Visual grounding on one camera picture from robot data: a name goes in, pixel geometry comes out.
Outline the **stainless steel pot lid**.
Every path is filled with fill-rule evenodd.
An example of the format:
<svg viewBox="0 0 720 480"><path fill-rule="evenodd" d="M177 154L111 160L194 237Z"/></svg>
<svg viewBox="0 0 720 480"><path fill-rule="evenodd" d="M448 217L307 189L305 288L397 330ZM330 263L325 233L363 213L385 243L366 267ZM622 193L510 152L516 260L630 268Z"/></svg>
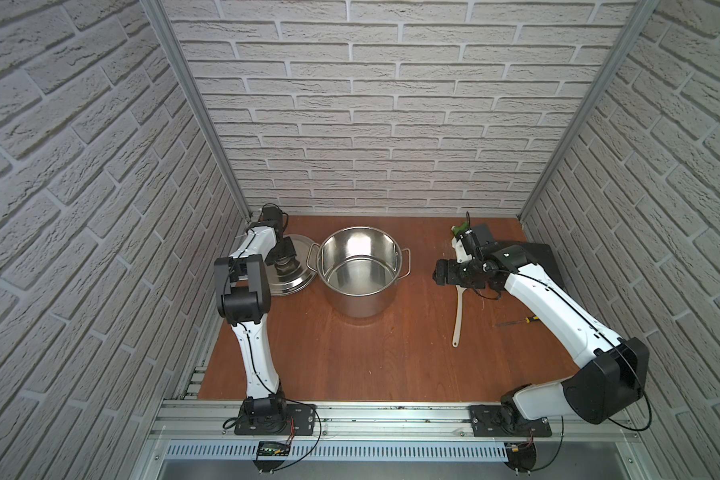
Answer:
<svg viewBox="0 0 720 480"><path fill-rule="evenodd" d="M315 278L307 267L307 257L313 241L304 235L289 235L296 255L288 261L266 266L267 279L273 297L283 297L305 289Z"/></svg>

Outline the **white plastic ladle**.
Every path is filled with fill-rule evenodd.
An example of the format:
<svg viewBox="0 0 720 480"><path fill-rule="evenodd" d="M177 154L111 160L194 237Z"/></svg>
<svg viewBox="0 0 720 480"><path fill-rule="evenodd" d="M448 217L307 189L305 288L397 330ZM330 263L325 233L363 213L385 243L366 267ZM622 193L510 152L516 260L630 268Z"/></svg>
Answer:
<svg viewBox="0 0 720 480"><path fill-rule="evenodd" d="M460 344L462 323L463 323L463 311L464 311L463 297L464 297L465 291L466 291L465 287L456 286L457 306L456 306L454 329L453 329L453 335L452 335L452 341L451 341L451 345L453 348L457 348Z"/></svg>

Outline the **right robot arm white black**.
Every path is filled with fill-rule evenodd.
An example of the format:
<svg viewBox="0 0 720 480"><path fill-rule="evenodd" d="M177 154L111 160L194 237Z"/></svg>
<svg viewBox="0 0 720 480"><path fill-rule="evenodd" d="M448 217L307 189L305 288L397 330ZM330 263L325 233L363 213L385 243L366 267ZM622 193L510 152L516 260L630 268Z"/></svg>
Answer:
<svg viewBox="0 0 720 480"><path fill-rule="evenodd" d="M498 241L485 224L453 228L455 258L439 260L434 281L461 291L490 288L520 300L569 353L578 371L545 384L505 394L494 421L516 434L533 421L575 415L601 424L645 398L649 350L598 321L554 279L558 273L550 246Z"/></svg>

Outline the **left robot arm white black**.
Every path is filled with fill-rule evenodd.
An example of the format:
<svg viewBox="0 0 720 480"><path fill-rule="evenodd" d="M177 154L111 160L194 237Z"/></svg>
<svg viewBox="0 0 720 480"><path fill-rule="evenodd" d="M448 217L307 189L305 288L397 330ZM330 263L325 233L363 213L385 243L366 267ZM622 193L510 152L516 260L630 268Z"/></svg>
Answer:
<svg viewBox="0 0 720 480"><path fill-rule="evenodd" d="M279 206L264 205L237 250L213 265L217 311L241 344L247 378L241 415L251 421L283 420L287 414L266 328L272 303L266 268L285 274L296 268L295 247L284 234L287 224Z"/></svg>

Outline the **green plastic fitting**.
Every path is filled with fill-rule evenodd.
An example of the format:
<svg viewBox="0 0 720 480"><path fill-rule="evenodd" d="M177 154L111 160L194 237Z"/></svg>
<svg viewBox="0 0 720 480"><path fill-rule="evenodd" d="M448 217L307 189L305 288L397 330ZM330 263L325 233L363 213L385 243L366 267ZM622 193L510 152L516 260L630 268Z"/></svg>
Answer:
<svg viewBox="0 0 720 480"><path fill-rule="evenodd" d="M458 235L461 235L466 230L468 230L469 228L470 228L470 225L467 222L464 222L459 226L453 226L451 228L451 232L454 236L458 236Z"/></svg>

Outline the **black plastic tool case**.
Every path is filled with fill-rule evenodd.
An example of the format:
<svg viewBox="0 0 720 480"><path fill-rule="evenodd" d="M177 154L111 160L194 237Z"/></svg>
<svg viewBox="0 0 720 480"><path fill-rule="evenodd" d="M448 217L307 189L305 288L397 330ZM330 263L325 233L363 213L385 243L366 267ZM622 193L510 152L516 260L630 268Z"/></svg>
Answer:
<svg viewBox="0 0 720 480"><path fill-rule="evenodd" d="M520 242L520 241L498 241L498 247L510 247L513 245L521 246L527 255L532 257L546 271L548 276L561 288L564 287L564 279L559 268L557 259L552 248L543 243Z"/></svg>

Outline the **left controller board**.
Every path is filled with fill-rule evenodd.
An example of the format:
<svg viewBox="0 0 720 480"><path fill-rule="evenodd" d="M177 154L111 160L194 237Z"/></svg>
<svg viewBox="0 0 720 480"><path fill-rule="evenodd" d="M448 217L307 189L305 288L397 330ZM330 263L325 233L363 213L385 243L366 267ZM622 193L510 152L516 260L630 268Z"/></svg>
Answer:
<svg viewBox="0 0 720 480"><path fill-rule="evenodd" d="M271 473L289 458L291 445L287 442L260 441L253 463L260 473Z"/></svg>

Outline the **controller board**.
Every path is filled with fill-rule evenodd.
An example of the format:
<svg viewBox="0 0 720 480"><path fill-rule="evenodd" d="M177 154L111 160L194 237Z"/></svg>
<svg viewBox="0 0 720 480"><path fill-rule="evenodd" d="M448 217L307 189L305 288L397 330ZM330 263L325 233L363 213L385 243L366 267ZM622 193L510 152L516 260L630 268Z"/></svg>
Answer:
<svg viewBox="0 0 720 480"><path fill-rule="evenodd" d="M505 465L516 474L530 474L537 462L537 449L533 443L509 443L506 442Z"/></svg>
<svg viewBox="0 0 720 480"><path fill-rule="evenodd" d="M260 473L271 473L289 458L291 445L287 442L260 441L253 463Z"/></svg>

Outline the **right controller board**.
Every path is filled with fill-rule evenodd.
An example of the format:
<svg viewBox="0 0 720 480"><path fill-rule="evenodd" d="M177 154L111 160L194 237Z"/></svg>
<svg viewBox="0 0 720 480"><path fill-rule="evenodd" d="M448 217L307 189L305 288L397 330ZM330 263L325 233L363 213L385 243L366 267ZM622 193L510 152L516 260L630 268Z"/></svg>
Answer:
<svg viewBox="0 0 720 480"><path fill-rule="evenodd" d="M530 474L537 462L537 449L533 443L509 443L506 442L505 465L516 474Z"/></svg>

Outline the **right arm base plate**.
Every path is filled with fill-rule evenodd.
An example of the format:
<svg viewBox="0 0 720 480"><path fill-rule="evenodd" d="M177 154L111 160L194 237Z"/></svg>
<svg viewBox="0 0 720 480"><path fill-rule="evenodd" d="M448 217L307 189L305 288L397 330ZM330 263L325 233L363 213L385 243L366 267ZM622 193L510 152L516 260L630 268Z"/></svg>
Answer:
<svg viewBox="0 0 720 480"><path fill-rule="evenodd" d="M528 420L507 405L470 405L468 413L475 437L549 438L552 436L546 417Z"/></svg>

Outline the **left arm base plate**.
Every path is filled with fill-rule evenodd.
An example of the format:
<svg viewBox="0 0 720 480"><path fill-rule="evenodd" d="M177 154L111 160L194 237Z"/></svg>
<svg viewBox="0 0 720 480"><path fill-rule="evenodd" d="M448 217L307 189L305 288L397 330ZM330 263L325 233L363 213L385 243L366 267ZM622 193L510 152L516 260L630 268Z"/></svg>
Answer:
<svg viewBox="0 0 720 480"><path fill-rule="evenodd" d="M318 430L313 405L289 401L246 400L233 421L225 428L243 436L311 436Z"/></svg>

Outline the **aluminium rail frame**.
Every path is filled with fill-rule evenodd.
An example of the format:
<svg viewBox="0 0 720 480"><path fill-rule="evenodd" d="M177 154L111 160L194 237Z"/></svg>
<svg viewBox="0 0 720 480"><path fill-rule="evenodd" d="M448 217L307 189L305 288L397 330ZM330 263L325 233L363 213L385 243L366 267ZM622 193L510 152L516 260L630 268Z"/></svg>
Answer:
<svg viewBox="0 0 720 480"><path fill-rule="evenodd" d="M475 437L467 403L320 402L313 407L318 430L311 436L243 436L234 424L234 401L166 400L158 409L140 465L157 472L168 460L253 461L260 441L291 445L284 464L302 461L506 462L509 443L533 443L537 452L581 453L589 445L616 449L625 465L635 463L638 435L605 422L551 417L549 438Z"/></svg>

